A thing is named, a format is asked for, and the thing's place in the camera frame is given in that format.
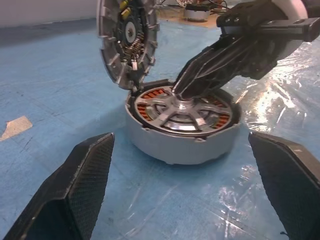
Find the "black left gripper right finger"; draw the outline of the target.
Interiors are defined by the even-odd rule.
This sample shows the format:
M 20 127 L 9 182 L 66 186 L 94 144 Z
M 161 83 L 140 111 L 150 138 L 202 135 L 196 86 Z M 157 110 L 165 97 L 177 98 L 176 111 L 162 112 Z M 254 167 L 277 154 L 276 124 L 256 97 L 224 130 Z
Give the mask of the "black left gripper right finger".
M 320 240 L 320 161 L 282 137 L 252 131 L 248 141 L 289 240 Z

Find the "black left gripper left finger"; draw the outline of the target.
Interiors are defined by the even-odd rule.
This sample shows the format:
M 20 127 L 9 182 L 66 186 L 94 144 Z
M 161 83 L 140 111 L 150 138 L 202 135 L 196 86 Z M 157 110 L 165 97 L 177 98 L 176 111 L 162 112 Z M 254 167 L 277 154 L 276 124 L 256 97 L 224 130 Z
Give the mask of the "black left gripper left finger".
M 115 135 L 77 144 L 38 188 L 3 240 L 90 240 L 104 201 Z

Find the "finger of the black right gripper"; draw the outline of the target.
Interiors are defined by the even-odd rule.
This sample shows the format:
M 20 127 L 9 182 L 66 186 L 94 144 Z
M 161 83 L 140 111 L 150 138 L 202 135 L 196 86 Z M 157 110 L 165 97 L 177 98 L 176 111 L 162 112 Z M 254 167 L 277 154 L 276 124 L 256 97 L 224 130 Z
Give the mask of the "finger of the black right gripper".
M 258 45 L 250 36 L 221 37 L 190 59 L 172 89 L 176 97 L 203 97 L 246 73 Z
M 276 40 L 225 36 L 191 58 L 182 70 L 182 99 L 200 98 L 236 76 L 260 80 L 277 65 Z

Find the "silver spoked motor rotor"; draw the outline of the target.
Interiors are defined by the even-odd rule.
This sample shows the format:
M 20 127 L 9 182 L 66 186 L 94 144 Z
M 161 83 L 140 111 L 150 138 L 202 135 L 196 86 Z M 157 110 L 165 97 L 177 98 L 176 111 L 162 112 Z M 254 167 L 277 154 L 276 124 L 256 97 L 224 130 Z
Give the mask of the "silver spoked motor rotor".
M 144 128 L 181 137 L 207 137 L 237 122 L 236 106 L 225 91 L 181 100 L 172 89 L 152 87 L 132 97 L 131 114 Z

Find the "silver spare motor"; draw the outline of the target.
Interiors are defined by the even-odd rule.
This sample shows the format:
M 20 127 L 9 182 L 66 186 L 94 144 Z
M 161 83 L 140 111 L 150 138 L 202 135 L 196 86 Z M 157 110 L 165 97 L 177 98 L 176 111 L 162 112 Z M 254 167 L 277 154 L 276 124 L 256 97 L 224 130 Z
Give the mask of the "silver spare motor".
M 207 22 L 210 12 L 210 7 L 206 4 L 189 3 L 184 8 L 183 17 L 191 22 Z

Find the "silver motor housing with stator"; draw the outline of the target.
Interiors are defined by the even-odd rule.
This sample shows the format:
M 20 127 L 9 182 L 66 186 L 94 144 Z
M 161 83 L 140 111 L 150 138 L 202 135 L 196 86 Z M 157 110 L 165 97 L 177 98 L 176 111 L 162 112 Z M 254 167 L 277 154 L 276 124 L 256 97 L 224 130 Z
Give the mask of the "silver motor housing with stator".
M 130 92 L 125 102 L 128 137 L 139 150 L 170 165 L 199 165 L 218 159 L 232 150 L 240 127 L 241 107 L 234 102 L 232 95 L 223 89 L 217 89 L 210 94 L 225 91 L 228 99 L 235 104 L 237 121 L 222 131 L 207 137 L 187 137 L 144 128 L 130 111 L 131 98 L 152 87 L 160 86 L 173 87 L 173 83 L 167 79 L 144 83 L 142 89 Z

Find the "silver motor lid, circuit board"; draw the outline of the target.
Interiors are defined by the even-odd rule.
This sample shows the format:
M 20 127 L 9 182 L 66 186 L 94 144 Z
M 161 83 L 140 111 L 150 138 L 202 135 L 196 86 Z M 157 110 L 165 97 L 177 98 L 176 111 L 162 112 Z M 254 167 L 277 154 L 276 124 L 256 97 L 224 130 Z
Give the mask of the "silver motor lid, circuit board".
M 111 80 L 136 92 L 155 64 L 158 47 L 156 0 L 97 0 L 101 56 Z

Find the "blue plastic table mat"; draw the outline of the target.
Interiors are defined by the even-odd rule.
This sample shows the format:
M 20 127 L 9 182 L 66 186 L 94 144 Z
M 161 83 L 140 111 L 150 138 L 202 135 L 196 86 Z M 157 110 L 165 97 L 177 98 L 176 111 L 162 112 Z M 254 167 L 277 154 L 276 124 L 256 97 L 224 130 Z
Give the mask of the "blue plastic table mat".
M 248 135 L 283 137 L 320 160 L 320 38 L 263 79 L 224 86 L 242 107 L 239 134 L 229 155 L 198 166 L 168 165 L 132 145 L 127 93 L 100 47 L 91 19 L 0 29 L 0 239 L 75 145 L 113 132 L 92 240 L 288 240 Z

